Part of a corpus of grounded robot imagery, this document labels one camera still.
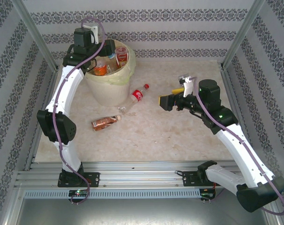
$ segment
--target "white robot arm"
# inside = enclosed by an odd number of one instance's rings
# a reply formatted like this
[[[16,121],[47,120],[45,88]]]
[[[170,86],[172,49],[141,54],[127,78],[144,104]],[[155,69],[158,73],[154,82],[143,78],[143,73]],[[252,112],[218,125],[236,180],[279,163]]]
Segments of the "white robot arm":
[[[63,167],[58,182],[59,187],[79,187],[85,182],[83,166],[72,141],[76,134],[76,125],[69,119],[70,106],[79,83],[91,65],[91,60],[96,56],[110,56],[115,52],[115,42],[110,39],[105,40],[105,32],[100,22],[95,18],[87,17],[82,23],[87,19],[99,23],[103,33],[102,43],[98,41],[97,26],[89,27],[82,24],[80,28],[75,29],[75,43],[70,45],[63,59],[64,67],[62,74],[59,75],[59,85],[46,109],[39,110],[37,113],[43,133],[51,142],[54,142],[62,158]]]
[[[283,177],[275,177],[265,166],[245,138],[232,111],[221,105],[220,88],[217,83],[213,80],[200,81],[199,93],[195,96],[192,94],[193,79],[195,78],[188,75],[180,76],[179,82],[184,86],[183,91],[160,97],[160,106],[171,111],[176,105],[178,111],[188,109],[192,115],[202,119],[204,125],[227,147],[242,176],[222,168],[214,161],[208,161],[198,166],[197,176],[182,172],[184,184],[195,184],[195,181],[217,183],[234,193],[243,208],[249,212],[276,200],[278,194],[269,182],[272,182],[281,193],[284,190]]]
[[[63,80],[66,79],[67,74],[73,69],[73,66],[66,66],[63,67],[62,70],[62,75],[60,78],[59,85],[53,95],[52,100],[46,107],[46,110],[50,113],[53,112],[53,105],[55,102],[55,96],[57,96],[58,90],[60,88],[60,85],[62,84]],[[58,103],[57,103],[57,108],[55,113],[62,112],[63,115],[66,115],[67,117],[69,116],[70,113],[70,106],[73,100],[73,97],[75,96],[76,89],[78,85],[80,84],[81,80],[84,77],[84,73],[82,72],[81,69],[76,69],[68,78],[67,82],[63,86]],[[54,142],[54,145],[58,150],[59,149],[59,143],[57,141]],[[76,149],[75,149],[75,144],[73,141],[69,141],[68,144],[62,144],[63,145],[63,150],[62,154],[65,159],[65,161],[69,164],[70,167],[72,167],[75,171],[78,171],[80,166],[81,166],[81,161],[79,160]],[[63,170],[72,173],[72,171],[63,163]]]

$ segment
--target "trash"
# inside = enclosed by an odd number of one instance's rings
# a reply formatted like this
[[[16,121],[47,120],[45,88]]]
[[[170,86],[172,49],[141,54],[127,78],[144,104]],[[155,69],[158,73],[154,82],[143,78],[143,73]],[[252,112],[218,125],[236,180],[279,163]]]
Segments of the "trash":
[[[96,76],[106,75],[106,72],[107,72],[106,61],[102,58],[96,59],[96,61],[97,61],[97,64],[94,68],[94,74]]]
[[[127,100],[122,104],[122,106],[118,107],[119,112],[125,114],[127,113],[130,108],[133,107],[137,102],[139,102],[143,94],[145,94],[146,90],[149,88],[149,85],[146,84],[143,87],[137,88],[128,98]]]
[[[121,120],[121,116],[112,116],[112,117],[104,117],[102,119],[96,120],[92,122],[92,127],[95,131],[99,131],[102,129],[105,129],[112,125],[113,123],[116,123]]]
[[[119,47],[115,49],[116,62],[118,68],[124,67],[128,60],[128,50],[125,47]]]

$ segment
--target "red bottle label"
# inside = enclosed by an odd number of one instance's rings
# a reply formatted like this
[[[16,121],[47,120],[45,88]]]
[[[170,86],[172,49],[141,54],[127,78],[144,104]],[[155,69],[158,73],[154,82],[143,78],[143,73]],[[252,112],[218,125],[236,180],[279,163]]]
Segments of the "red bottle label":
[[[143,97],[143,94],[139,90],[135,90],[132,95],[135,96],[138,101]]]

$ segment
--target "metal bracket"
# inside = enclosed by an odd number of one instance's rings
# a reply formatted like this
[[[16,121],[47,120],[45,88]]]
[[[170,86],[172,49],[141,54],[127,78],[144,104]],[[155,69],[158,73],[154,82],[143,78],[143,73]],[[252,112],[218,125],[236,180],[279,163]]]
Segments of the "metal bracket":
[[[202,182],[197,175],[197,171],[177,171],[177,174],[182,177],[184,187],[214,186],[214,183],[211,181]]]
[[[59,176],[59,181],[58,181],[58,187],[60,188],[74,188],[74,185],[67,183],[67,181],[65,181],[64,179],[64,175],[61,172],[60,176]],[[100,173],[98,172],[84,172],[84,178],[87,179],[87,181],[89,182],[90,188],[97,188],[99,185],[99,178],[100,178]],[[87,187],[86,182],[83,182],[80,186],[78,187]]]

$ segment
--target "patterned wallpaper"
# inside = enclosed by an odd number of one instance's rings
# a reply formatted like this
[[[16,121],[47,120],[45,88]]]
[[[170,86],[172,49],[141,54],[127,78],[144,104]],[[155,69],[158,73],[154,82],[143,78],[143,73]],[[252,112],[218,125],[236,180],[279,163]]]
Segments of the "patterned wallpaper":
[[[253,0],[25,0],[57,63],[87,16],[98,18],[109,38],[129,45],[138,60],[222,61]]]
[[[284,177],[284,0],[264,3],[227,69],[252,146]]]
[[[9,0],[0,0],[0,219],[23,170],[51,70]]]

